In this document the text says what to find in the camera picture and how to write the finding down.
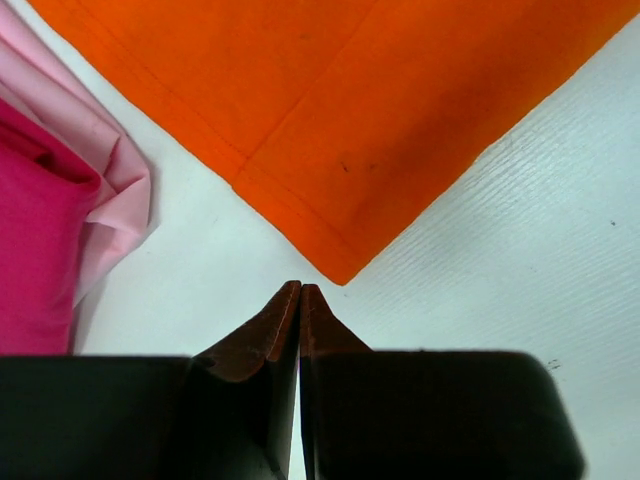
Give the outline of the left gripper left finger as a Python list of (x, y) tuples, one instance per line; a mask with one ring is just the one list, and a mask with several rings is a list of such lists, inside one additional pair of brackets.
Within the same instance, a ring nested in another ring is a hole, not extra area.
[(5, 479), (284, 479), (301, 285), (192, 357), (1, 361)]

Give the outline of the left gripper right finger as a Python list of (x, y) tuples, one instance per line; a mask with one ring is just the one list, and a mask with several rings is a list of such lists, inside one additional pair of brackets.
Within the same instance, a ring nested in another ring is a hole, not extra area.
[(299, 300), (300, 409), (310, 479), (579, 479), (556, 385), (509, 351), (378, 351)]

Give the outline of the orange t shirt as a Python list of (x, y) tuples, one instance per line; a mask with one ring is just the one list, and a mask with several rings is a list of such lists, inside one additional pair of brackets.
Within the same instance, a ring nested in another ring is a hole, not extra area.
[(639, 12), (635, 1), (36, 1), (344, 285)]

